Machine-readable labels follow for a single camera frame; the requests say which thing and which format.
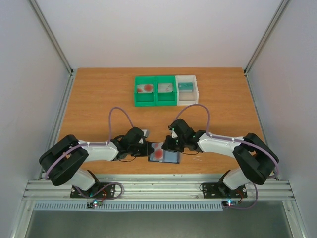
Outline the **blue leather card holder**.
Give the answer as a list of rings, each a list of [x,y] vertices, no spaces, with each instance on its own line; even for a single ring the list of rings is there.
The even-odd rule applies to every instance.
[[[180,163],[180,153],[164,150],[163,161],[161,163],[179,164]]]

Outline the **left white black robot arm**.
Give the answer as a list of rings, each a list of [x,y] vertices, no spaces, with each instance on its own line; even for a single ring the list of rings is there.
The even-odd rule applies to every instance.
[[[138,127],[105,142],[82,141],[70,134],[46,151],[39,163],[45,171],[45,179],[54,186],[70,184],[83,197],[95,198],[103,190],[101,183],[91,171],[81,169],[82,164],[98,160],[120,161],[128,155],[147,157],[154,152],[147,137],[148,131]]]

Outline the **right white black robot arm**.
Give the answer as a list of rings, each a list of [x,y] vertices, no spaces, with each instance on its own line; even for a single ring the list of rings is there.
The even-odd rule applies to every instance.
[[[172,152],[184,149],[199,153],[222,154],[235,159],[239,168],[228,170],[217,182],[221,198],[229,198],[239,187],[248,183],[262,185],[273,171],[278,171],[278,157],[254,133],[244,137],[228,137],[204,130],[194,131],[183,119],[170,126],[171,135],[165,138],[162,148]]]

